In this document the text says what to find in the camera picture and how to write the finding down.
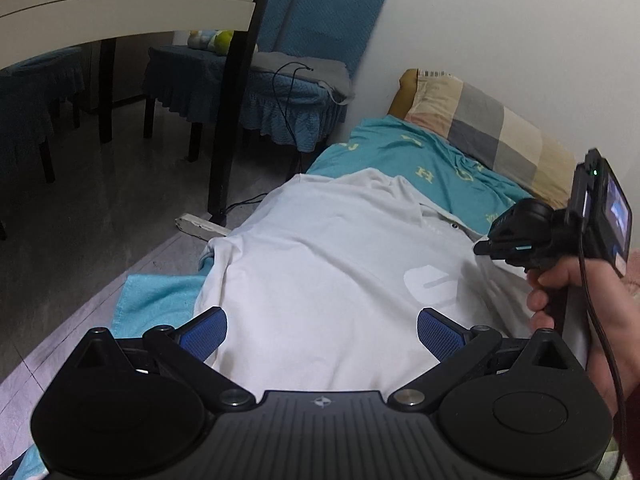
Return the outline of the white polo shirt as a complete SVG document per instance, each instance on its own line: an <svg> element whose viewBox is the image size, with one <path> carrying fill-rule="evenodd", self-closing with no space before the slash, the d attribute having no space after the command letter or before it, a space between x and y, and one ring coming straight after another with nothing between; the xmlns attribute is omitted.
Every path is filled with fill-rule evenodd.
<svg viewBox="0 0 640 480"><path fill-rule="evenodd" d="M432 368L416 322L529 336L524 275L474 255L477 234L402 177L297 177L211 240L194 309L224 310L214 370L268 390L390 394Z"/></svg>

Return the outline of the plaid checkered pillow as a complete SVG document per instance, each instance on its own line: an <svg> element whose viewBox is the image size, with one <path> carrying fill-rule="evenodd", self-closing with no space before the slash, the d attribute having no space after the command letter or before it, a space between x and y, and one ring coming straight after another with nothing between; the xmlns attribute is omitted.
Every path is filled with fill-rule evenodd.
<svg viewBox="0 0 640 480"><path fill-rule="evenodd" d="M450 73L406 70L388 114L441 136L556 209L570 199L575 156L509 107Z"/></svg>

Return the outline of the white power strip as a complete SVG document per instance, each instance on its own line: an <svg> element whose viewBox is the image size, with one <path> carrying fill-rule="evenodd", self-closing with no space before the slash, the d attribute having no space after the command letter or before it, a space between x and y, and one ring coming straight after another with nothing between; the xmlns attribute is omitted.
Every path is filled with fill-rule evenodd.
<svg viewBox="0 0 640 480"><path fill-rule="evenodd" d="M226 237L230 233L230 230L224 226L218 226L218 224L194 216L194 214L182 214L175 218L175 226L179 231L206 242L215 237Z"/></svg>

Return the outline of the teal patterned bed sheet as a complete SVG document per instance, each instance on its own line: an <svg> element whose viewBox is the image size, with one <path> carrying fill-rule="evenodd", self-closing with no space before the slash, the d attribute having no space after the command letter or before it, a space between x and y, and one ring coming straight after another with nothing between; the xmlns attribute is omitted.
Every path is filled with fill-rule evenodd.
<svg viewBox="0 0 640 480"><path fill-rule="evenodd" d="M368 119L348 141L328 148L301 176L331 179L374 169L402 177L442 209L484 236L491 222L525 192L511 180L462 154L436 134L402 120ZM180 326L203 312L194 309L213 261L205 249L198 272L186 278L128 278L110 325L117 338L136 338L151 327Z"/></svg>

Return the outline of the grey cloth on chair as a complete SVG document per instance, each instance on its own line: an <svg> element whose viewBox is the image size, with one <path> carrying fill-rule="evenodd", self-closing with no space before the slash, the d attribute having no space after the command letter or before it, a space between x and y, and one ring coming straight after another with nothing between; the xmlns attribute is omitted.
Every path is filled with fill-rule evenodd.
<svg viewBox="0 0 640 480"><path fill-rule="evenodd" d="M256 52L250 68L254 72L299 76L318 84L329 92L332 101L339 106L346 106L355 99L352 80L346 65L341 61L308 56L298 58L282 52Z"/></svg>

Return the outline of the blue covered chair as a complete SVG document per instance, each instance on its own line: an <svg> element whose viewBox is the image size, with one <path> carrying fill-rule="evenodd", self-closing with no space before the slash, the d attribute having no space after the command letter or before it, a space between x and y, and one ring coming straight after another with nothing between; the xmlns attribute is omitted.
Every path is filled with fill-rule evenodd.
<svg viewBox="0 0 640 480"><path fill-rule="evenodd" d="M343 62L353 80L385 0L293 0L272 51ZM240 122L310 153L346 115L329 92L299 76L250 69Z"/></svg>
<svg viewBox="0 0 640 480"><path fill-rule="evenodd" d="M258 52L274 49L293 0L268 0L257 35ZM149 48L143 92L145 116L143 136L153 136L155 105L160 104L191 124L186 160L195 162L208 148L206 130L214 124L219 97L226 86L227 58L185 46Z"/></svg>

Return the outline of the yellow green plush toy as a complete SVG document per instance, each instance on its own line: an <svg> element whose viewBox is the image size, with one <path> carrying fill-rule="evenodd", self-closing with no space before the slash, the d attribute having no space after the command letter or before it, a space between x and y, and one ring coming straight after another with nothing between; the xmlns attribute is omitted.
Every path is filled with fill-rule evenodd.
<svg viewBox="0 0 640 480"><path fill-rule="evenodd" d="M233 30L194 30L190 32L186 44L194 50L213 52L216 55L227 55L233 35Z"/></svg>

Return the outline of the white desk with black legs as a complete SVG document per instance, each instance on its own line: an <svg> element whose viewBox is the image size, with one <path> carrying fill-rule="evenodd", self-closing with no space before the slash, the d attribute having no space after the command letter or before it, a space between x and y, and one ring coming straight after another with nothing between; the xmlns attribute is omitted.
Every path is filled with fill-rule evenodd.
<svg viewBox="0 0 640 480"><path fill-rule="evenodd" d="M1 0L1 65L100 43L99 137L112 137L116 41L120 37L225 28L256 32L266 0Z"/></svg>

